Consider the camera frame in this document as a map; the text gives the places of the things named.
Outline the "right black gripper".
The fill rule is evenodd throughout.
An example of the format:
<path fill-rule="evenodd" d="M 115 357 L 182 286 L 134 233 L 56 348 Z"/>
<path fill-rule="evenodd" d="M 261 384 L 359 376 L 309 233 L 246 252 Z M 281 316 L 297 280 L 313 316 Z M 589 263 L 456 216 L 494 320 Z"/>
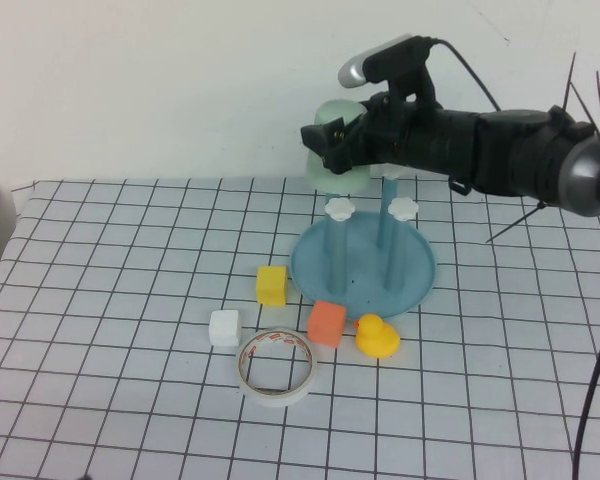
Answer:
<path fill-rule="evenodd" d="M 389 163 L 445 175 L 466 186 L 476 184 L 477 144 L 481 115 L 400 101 L 398 113 L 387 93 L 362 103 L 367 112 L 351 128 L 342 117 L 323 124 L 303 126 L 302 144 L 325 151 L 323 166 L 344 174 L 358 166 Z"/>

